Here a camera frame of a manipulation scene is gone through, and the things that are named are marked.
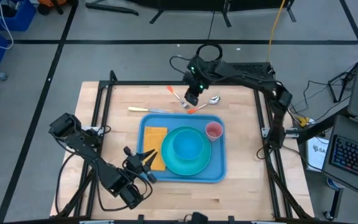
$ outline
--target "white cable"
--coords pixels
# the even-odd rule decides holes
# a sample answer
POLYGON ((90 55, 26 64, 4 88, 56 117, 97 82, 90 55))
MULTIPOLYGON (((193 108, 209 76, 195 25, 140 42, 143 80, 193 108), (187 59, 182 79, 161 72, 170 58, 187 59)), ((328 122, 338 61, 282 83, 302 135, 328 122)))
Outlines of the white cable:
POLYGON ((9 34, 9 37, 11 38, 11 41, 12 41, 12 44, 11 44, 10 46, 8 46, 8 47, 1 47, 1 46, 0 46, 0 48, 7 50, 7 49, 11 49, 11 48, 13 47, 13 43, 14 43, 14 42, 13 42, 13 37, 12 37, 11 31, 9 31, 9 29, 7 28, 7 25, 6 25, 6 22, 5 22, 5 19, 4 19, 4 13, 2 12, 1 3, 0 3, 0 11, 1 11, 0 23, 1 23, 2 27, 3 27, 4 29, 6 29, 7 33, 9 34))

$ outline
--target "knife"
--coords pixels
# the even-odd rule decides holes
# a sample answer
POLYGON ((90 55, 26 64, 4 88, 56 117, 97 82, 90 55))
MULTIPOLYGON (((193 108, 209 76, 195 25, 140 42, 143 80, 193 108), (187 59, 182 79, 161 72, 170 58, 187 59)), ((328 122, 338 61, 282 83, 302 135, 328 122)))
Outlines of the knife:
POLYGON ((168 111, 165 111, 165 110, 136 108, 136 107, 132 107, 132 106, 129 106, 128 110, 130 110, 130 111, 142 111, 142 112, 154 112, 154 113, 168 113, 168 111))

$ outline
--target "wooden table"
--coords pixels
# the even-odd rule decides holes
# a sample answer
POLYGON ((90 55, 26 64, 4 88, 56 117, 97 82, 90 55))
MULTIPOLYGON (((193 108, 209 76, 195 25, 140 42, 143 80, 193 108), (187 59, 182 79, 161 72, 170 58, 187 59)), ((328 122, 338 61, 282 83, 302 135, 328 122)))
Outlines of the wooden table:
MULTIPOLYGON (((91 124, 98 82, 84 82, 75 115, 83 126, 91 124)), ((174 86, 181 96, 187 86, 174 86)), ((134 220, 144 214, 148 220, 182 220, 194 211, 209 216, 210 220, 227 220, 234 215, 236 220, 272 220, 272 202, 265 168, 265 162, 258 160, 255 153, 262 147, 259 122, 254 100, 254 92, 242 86, 211 86, 200 95, 200 103, 207 102, 212 96, 220 95, 218 105, 207 106, 201 114, 218 115, 226 128, 227 173, 224 180, 217 184, 194 184, 178 182, 157 182, 150 198, 133 210, 104 212, 100 209, 95 196, 92 219, 134 220)), ((178 100, 165 86, 118 85, 113 86, 107 125, 112 131, 104 138, 102 157, 109 163, 120 166, 125 155, 124 146, 136 151, 139 123, 143 112, 128 111, 128 106, 158 108, 183 113, 178 100)), ((285 126, 292 125, 289 116, 285 126)), ((296 140, 286 139, 284 145, 298 150, 296 140)), ((289 191, 305 211, 314 216, 303 166, 298 154, 282 149, 283 168, 289 191)), ((83 159, 75 156, 65 167, 58 198, 60 209, 71 199, 78 188, 83 159)), ((137 182, 142 192, 143 184, 137 182)), ((282 194, 277 188, 281 216, 285 216, 282 194)), ((113 198, 101 188, 104 207, 123 206, 122 200, 113 198)), ((84 195, 81 214, 85 214, 88 191, 84 195)))

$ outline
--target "pink cup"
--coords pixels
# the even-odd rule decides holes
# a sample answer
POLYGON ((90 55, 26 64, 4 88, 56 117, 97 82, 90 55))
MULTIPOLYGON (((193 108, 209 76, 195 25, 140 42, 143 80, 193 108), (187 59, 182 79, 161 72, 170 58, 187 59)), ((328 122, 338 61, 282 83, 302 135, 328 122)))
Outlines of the pink cup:
POLYGON ((206 135, 210 141, 215 141, 223 134, 223 127, 218 122, 210 122, 205 128, 206 135))

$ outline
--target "yellow cable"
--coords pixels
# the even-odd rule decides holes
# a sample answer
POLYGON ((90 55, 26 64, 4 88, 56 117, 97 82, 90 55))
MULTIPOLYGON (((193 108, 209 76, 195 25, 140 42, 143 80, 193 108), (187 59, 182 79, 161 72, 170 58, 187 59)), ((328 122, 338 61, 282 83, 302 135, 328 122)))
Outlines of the yellow cable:
POLYGON ((270 40, 269 40, 269 42, 268 42, 268 51, 267 51, 267 62, 269 62, 270 48, 272 47, 272 41, 273 41, 273 36, 274 36, 274 29, 276 29, 276 25, 277 25, 277 22, 278 22, 278 18, 280 17, 281 10, 282 10, 283 7, 284 7, 284 3, 285 3, 285 0, 283 0, 283 2, 281 2, 280 10, 278 10, 278 13, 277 13, 277 16, 276 16, 276 20, 274 21, 272 33, 270 34, 270 40))

